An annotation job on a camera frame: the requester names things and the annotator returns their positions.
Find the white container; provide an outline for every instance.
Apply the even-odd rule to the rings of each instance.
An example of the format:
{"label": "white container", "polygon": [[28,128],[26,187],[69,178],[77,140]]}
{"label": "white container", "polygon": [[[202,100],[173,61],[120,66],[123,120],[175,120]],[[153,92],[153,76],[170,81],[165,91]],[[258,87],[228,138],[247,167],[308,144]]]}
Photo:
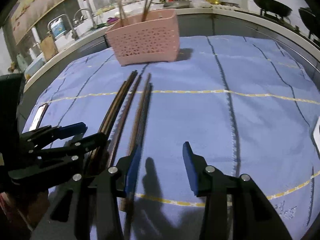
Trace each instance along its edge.
{"label": "white container", "polygon": [[55,38],[57,38],[59,34],[66,31],[66,29],[63,25],[62,18],[59,18],[59,19],[55,20],[53,23],[51,23],[51,31],[52,31],[52,34]]}

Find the frying pan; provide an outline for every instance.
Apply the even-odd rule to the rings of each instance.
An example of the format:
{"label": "frying pan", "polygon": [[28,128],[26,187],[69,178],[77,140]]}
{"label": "frying pan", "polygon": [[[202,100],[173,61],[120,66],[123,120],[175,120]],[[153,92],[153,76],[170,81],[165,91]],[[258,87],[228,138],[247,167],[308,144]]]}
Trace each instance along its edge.
{"label": "frying pan", "polygon": [[275,0],[253,0],[263,11],[272,12],[279,15],[281,18],[287,17],[292,12],[292,9],[283,3]]}
{"label": "frying pan", "polygon": [[318,25],[318,22],[316,20],[315,15],[311,12],[310,8],[299,8],[299,14],[301,17],[302,22],[304,25],[308,28],[310,39],[311,34],[314,34],[318,38],[320,38],[320,26]]}

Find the pink plastic basket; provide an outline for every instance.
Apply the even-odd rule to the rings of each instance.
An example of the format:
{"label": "pink plastic basket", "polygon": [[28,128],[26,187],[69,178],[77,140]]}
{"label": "pink plastic basket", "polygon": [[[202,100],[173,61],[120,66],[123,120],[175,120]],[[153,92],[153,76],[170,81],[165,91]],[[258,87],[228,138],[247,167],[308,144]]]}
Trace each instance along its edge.
{"label": "pink plastic basket", "polygon": [[179,28],[175,9],[150,11],[117,21],[107,32],[108,41],[121,64],[175,61],[179,53]]}

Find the yellow stitched line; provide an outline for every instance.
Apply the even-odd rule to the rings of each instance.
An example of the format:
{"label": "yellow stitched line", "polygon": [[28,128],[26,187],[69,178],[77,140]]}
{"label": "yellow stitched line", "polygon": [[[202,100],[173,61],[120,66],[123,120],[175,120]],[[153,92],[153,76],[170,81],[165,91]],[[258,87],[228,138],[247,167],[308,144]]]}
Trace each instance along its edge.
{"label": "yellow stitched line", "polygon": [[[283,96],[278,96],[278,95],[273,95],[273,94],[244,94],[244,93],[238,93],[238,92],[234,92],[234,91],[231,91],[231,90],[224,90],[224,89],[220,89],[220,90],[201,90],[201,91],[191,91],[191,90],[154,90],[152,93],[178,93],[178,94],[188,94],[188,93],[190,93],[190,94],[233,93],[233,94],[236,94],[236,95],[239,95],[239,96],[243,96],[243,97],[274,97],[274,98],[279,98],[279,99],[284,99],[284,100],[291,100],[291,101],[305,102],[305,103],[311,103],[311,104],[320,105],[319,102],[314,101],[314,100],[301,99],[301,98],[289,98],[289,97],[283,97]],[[78,98],[86,98],[86,97],[89,97],[89,96],[96,97],[96,96],[108,96],[108,95],[116,95],[116,94],[117,94],[117,92],[88,94],[88,95],[79,96],[79,97],[65,97],[65,98],[59,98],[59,99],[43,102],[42,104],[57,102],[57,101],[66,100],[66,99],[78,99]]]}
{"label": "yellow stitched line", "polygon": [[[217,54],[217,53],[206,53],[206,52],[203,52],[201,51],[200,54],[207,54],[207,55],[215,55],[215,56],[226,56],[226,57],[230,57],[230,58],[238,58],[238,57],[242,57],[242,56],[230,56],[230,55],[226,55],[226,54]],[[258,59],[265,59],[264,57],[254,57],[254,56],[245,56],[246,58],[258,58]],[[290,67],[290,68],[297,68],[297,69],[300,69],[299,67],[297,66],[293,66],[293,65],[287,65],[285,63],[281,63],[281,62],[278,62],[279,65],[283,65],[283,66],[286,66],[286,67]]]}
{"label": "yellow stitched line", "polygon": [[[320,171],[318,171],[316,174],[311,176],[310,179],[313,179],[318,175],[320,175]],[[308,185],[309,183],[310,183],[310,180],[307,180],[306,182],[298,185],[297,187],[289,189],[285,192],[281,192],[278,194],[267,196],[267,199],[271,200],[271,199],[275,199],[275,198],[279,198],[279,197],[288,195],[292,192],[295,192],[298,189],[303,188],[304,186]],[[170,200],[170,199],[158,198],[158,197],[153,197],[153,196],[147,196],[145,194],[140,194],[140,193],[136,193],[135,196],[139,197],[139,198],[144,198],[144,199],[148,199],[148,200],[152,200],[152,201],[157,201],[157,202],[167,203],[167,204],[172,204],[172,205],[177,205],[177,206],[205,207],[205,203],[192,203],[192,202],[185,202],[185,201]]]}

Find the dark blue line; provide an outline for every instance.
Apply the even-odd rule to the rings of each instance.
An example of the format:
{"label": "dark blue line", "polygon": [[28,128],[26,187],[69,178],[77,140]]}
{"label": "dark blue line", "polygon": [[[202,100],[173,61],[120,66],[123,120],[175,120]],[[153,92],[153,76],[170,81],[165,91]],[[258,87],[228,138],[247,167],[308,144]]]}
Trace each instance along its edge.
{"label": "dark blue line", "polygon": [[50,101],[52,101],[53,100],[53,97],[56,95],[56,93],[58,93],[59,92],[59,90],[60,90],[60,87],[63,85],[63,83],[65,82],[65,78],[63,79],[63,81],[62,81],[62,83],[61,83],[61,85],[58,87],[58,89],[57,89],[57,91],[55,91],[54,93],[53,93],[53,95],[52,95],[52,97],[51,97],[51,99],[50,99]]}
{"label": "dark blue line", "polygon": [[[226,80],[226,75],[223,71],[223,68],[221,66],[221,63],[218,59],[218,56],[216,55],[216,53],[214,52],[214,48],[209,40],[209,38],[207,37],[208,43],[211,47],[212,53],[214,54],[219,70],[220,70],[220,74],[221,74],[221,78],[222,81],[224,83],[224,89],[225,90],[230,90],[229,86],[227,84],[227,80]],[[239,177],[240,175],[240,167],[241,167],[241,159],[240,159],[240,139],[239,139],[239,132],[238,132],[238,127],[237,127],[237,123],[236,123],[236,116],[235,116],[235,112],[233,109],[233,102],[232,102],[232,96],[230,93],[226,93],[227,95],[227,100],[228,100],[228,106],[229,106],[229,115],[230,115],[230,121],[231,121],[231,127],[233,128],[232,131],[232,136],[233,136],[233,158],[235,160],[235,165],[234,165],[234,171],[236,173],[236,177]]]}
{"label": "dark blue line", "polygon": [[[263,53],[263,51],[262,51],[259,47],[257,47],[257,46],[254,45],[254,44],[252,44],[252,45],[255,46],[258,50],[260,50],[261,53],[264,55],[264,57],[265,57],[266,59],[268,59],[268,58],[266,57],[266,55]],[[295,94],[294,94],[294,91],[293,91],[293,87],[292,87],[291,85],[289,85],[287,82],[285,82],[285,81],[282,79],[281,75],[279,74],[279,72],[278,72],[276,66],[273,64],[273,62],[270,61],[270,63],[271,63],[271,65],[273,66],[273,68],[275,69],[275,71],[277,72],[277,74],[278,74],[279,78],[282,80],[282,82],[283,82],[284,84],[286,84],[287,86],[290,87],[293,98],[296,98],[296,96],[295,96]],[[300,110],[300,107],[298,106],[297,101],[295,101],[295,104],[296,104],[296,106],[297,106],[297,108],[298,108],[298,111],[299,111],[300,115],[302,116],[303,120],[304,120],[304,121],[308,124],[308,126],[310,127],[310,124],[309,124],[308,121],[304,118],[304,116],[303,116],[303,114],[302,114],[302,112],[301,112],[301,110]]]}
{"label": "dark blue line", "polygon": [[69,66],[67,66],[67,67],[66,67],[66,69],[64,70],[64,73],[65,73],[65,72],[67,72],[67,71],[68,71],[68,69],[69,69],[71,66],[73,66],[73,65],[74,65],[74,63],[75,63],[75,62],[70,63],[70,65],[69,65]]}
{"label": "dark blue line", "polygon": [[140,75],[142,75],[142,74],[144,73],[146,67],[149,66],[149,65],[150,65],[150,62],[148,62],[148,63],[142,68]]}
{"label": "dark blue line", "polygon": [[[83,84],[83,86],[81,87],[81,89],[79,90],[78,94],[76,95],[79,96],[81,91],[83,90],[83,88],[85,87],[85,85],[89,82],[90,78],[92,78],[94,76],[95,73],[97,73],[100,68],[102,68],[102,66],[113,56],[114,54],[112,54],[104,63],[102,63],[102,65],[87,79],[87,81]],[[68,110],[63,114],[63,116],[61,117],[60,121],[58,122],[57,126],[60,125],[62,119],[65,117],[65,115],[67,114],[67,112],[71,109],[71,107],[73,106],[73,104],[75,103],[76,98],[73,99],[71,105],[69,106]]]}
{"label": "dark blue line", "polygon": [[312,178],[311,179],[311,197],[310,197],[310,206],[309,206],[309,212],[308,212],[307,226],[309,225],[310,220],[311,220],[314,194],[315,194],[315,178]]}
{"label": "dark blue line", "polygon": [[302,72],[303,78],[306,79],[305,76],[304,76],[303,70],[302,70],[302,68],[300,67],[300,65],[298,64],[298,62],[297,62],[295,59],[293,59],[293,60],[294,60],[294,62],[297,64],[297,66],[300,68],[300,70],[301,70],[301,72]]}
{"label": "dark blue line", "polygon": [[281,50],[280,47],[279,47],[279,44],[278,44],[275,40],[273,40],[273,41],[275,42],[275,44],[276,44],[276,46],[278,47],[279,51],[281,51],[282,56],[285,57],[285,55],[283,54],[282,50]]}

